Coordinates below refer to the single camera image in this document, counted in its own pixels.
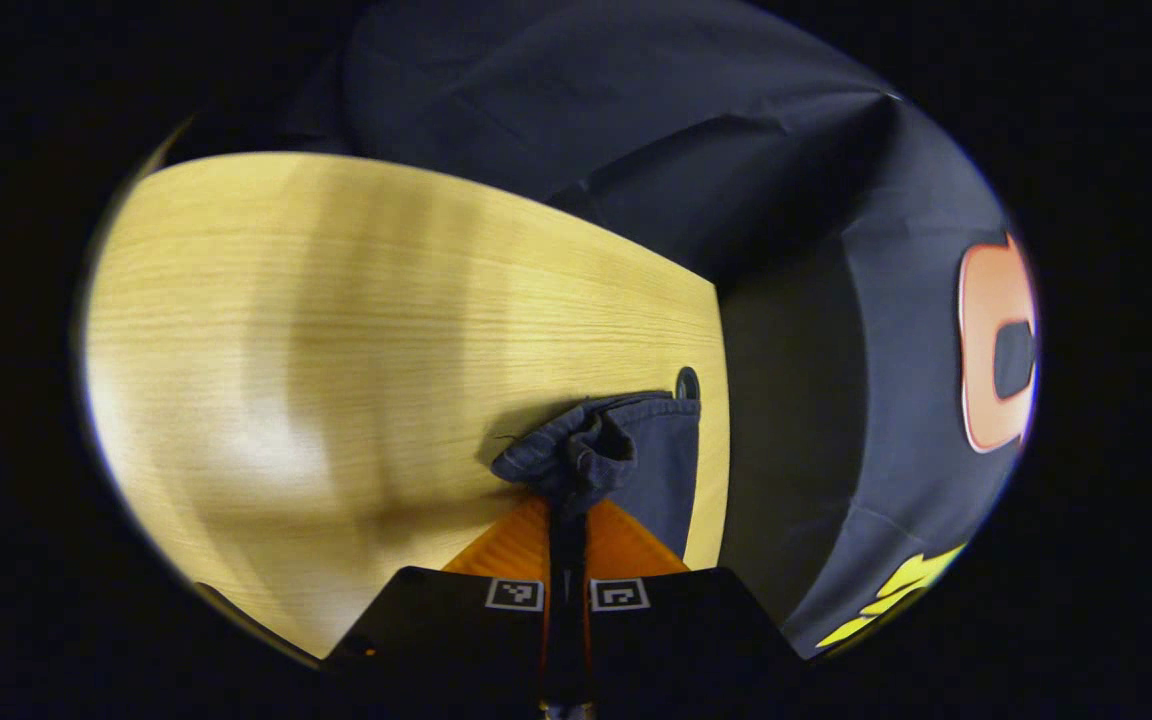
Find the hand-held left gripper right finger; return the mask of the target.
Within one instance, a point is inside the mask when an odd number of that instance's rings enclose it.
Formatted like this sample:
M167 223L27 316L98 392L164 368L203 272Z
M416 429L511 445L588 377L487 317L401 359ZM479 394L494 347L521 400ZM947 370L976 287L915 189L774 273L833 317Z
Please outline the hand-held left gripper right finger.
M594 706L780 706L799 685L806 662L736 574L687 569L611 501L588 520Z

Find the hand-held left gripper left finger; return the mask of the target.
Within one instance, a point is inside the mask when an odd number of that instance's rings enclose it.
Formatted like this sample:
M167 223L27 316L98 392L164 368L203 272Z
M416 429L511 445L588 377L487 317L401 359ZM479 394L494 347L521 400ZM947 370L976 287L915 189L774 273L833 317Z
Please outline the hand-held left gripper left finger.
M325 673L389 714L538 714L548 582L548 506L526 498L444 569L399 569Z

